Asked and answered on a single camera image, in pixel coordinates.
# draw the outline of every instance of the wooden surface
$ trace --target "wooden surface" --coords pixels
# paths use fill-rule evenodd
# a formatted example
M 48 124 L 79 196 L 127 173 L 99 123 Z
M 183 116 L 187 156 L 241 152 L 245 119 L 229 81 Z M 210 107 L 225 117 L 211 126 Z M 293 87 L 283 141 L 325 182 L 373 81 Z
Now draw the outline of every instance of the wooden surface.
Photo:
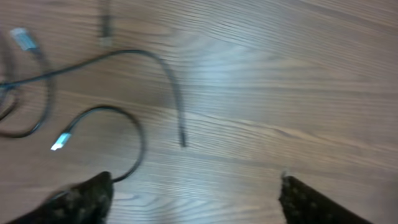
M 117 0 L 114 48 L 151 50 L 176 71 L 189 147 L 178 146 L 175 108 L 152 61 L 118 56 L 57 78 L 57 104 L 35 135 L 0 139 L 0 222 L 50 192 L 102 170 L 122 174 L 136 155 L 118 115 L 82 122 L 67 147 L 49 148 L 87 107 L 136 114 L 145 163 L 116 185 L 109 223 L 284 222 L 277 201 L 289 169 L 374 223 L 398 214 L 398 3 L 395 0 Z M 95 0 L 4 0 L 0 29 L 27 27 L 54 68 L 102 54 Z M 9 38 L 21 78 L 38 74 Z M 43 84 L 2 129 L 27 127 Z

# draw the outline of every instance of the wooden floor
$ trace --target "wooden floor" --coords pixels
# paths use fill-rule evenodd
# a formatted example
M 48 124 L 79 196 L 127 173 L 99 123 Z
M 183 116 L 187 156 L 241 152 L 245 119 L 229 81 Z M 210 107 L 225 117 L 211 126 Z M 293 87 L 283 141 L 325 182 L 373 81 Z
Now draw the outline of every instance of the wooden floor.
M 374 223 L 397 223 L 396 0 L 115 0 L 114 49 L 161 55 L 182 84 L 189 147 L 181 149 L 170 86 L 159 66 L 117 56 L 57 78 L 57 104 L 35 135 L 0 139 L 0 223 L 55 189 L 137 153 L 124 118 L 98 113 L 50 151 L 79 112 L 97 104 L 136 114 L 148 135 L 142 167 L 116 185 L 109 223 L 270 223 L 288 169 Z M 0 29 L 29 28 L 54 68 L 102 54 L 98 1 L 3 0 Z M 18 74 L 38 74 L 7 35 Z M 43 83 L 1 129 L 33 124 Z

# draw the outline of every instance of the metal connector plug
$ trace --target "metal connector plug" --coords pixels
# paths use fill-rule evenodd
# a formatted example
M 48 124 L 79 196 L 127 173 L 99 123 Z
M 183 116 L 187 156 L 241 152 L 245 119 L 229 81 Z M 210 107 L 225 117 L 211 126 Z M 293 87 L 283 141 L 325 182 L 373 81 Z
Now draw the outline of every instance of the metal connector plug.
M 68 142 L 70 136 L 70 133 L 62 133 L 51 147 L 51 150 L 61 149 Z
M 32 50 L 37 48 L 37 44 L 25 28 L 15 28 L 10 31 L 12 38 L 18 43 L 22 50 Z

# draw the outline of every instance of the wood grain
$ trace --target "wood grain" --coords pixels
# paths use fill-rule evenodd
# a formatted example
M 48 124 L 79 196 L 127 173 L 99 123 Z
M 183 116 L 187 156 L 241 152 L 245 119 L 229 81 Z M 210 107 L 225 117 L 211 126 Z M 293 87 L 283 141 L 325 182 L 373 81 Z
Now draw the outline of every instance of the wood grain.
M 35 135 L 0 139 L 0 222 L 63 185 L 102 170 L 122 174 L 137 136 L 98 113 L 68 146 L 49 151 L 79 112 L 97 104 L 136 114 L 149 153 L 116 186 L 110 223 L 283 223 L 283 170 L 374 223 L 396 223 L 398 203 L 398 3 L 393 0 L 117 0 L 114 48 L 161 55 L 187 106 L 189 147 L 178 146 L 171 89 L 159 66 L 117 56 L 57 78 L 57 104 Z M 0 29 L 24 26 L 55 68 L 106 49 L 98 2 L 6 0 Z M 21 78 L 37 66 L 8 42 Z M 1 123 L 23 129 L 43 108 L 43 83 Z

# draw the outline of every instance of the silver connector tip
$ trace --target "silver connector tip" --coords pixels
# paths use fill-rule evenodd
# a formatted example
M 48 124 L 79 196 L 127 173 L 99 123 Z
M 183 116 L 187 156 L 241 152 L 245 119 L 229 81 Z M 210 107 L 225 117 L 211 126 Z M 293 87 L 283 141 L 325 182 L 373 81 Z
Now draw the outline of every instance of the silver connector tip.
M 100 37 L 99 44 L 101 47 L 112 47 L 112 37 Z
M 12 38 L 18 43 L 22 50 L 36 49 L 37 44 L 25 28 L 15 28 L 10 31 Z
M 70 135 L 70 133 L 62 133 L 55 141 L 54 145 L 52 145 L 51 150 L 55 151 L 61 149 L 68 142 Z

